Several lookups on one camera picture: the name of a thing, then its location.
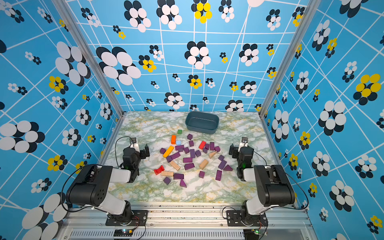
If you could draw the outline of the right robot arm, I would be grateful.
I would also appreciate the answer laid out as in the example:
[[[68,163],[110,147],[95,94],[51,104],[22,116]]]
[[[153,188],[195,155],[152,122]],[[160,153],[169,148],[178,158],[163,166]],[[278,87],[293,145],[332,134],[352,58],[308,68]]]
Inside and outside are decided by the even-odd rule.
[[[243,203],[240,210],[241,221],[245,226],[261,224],[267,226],[265,212],[272,208],[282,208],[295,202],[295,192],[280,165],[253,165],[254,148],[242,143],[230,145],[229,155],[237,160],[237,176],[242,182],[256,183],[257,195]]]

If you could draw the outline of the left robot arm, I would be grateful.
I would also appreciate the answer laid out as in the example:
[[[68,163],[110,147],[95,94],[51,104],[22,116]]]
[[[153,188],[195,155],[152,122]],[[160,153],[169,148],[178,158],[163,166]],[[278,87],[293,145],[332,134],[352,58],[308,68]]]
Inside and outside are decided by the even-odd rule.
[[[68,203],[93,207],[107,213],[107,226],[144,226],[148,211],[133,211],[131,203],[109,193],[112,183],[131,184],[140,175],[141,160],[150,156],[150,149],[127,147],[123,150],[123,167],[87,165],[77,175],[66,193]]]

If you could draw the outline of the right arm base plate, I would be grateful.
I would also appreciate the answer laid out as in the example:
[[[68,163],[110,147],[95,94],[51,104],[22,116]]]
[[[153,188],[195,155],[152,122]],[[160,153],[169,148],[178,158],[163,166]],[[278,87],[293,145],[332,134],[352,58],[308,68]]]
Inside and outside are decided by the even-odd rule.
[[[228,210],[225,218],[229,227],[267,227],[268,219],[265,214],[249,215],[246,212]]]

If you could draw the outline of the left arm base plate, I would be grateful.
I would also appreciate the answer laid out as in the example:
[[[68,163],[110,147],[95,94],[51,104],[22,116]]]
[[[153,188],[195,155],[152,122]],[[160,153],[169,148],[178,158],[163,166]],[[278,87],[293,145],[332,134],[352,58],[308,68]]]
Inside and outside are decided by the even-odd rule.
[[[138,227],[144,226],[148,218],[149,211],[133,210],[122,215],[107,215],[106,226],[113,227]]]

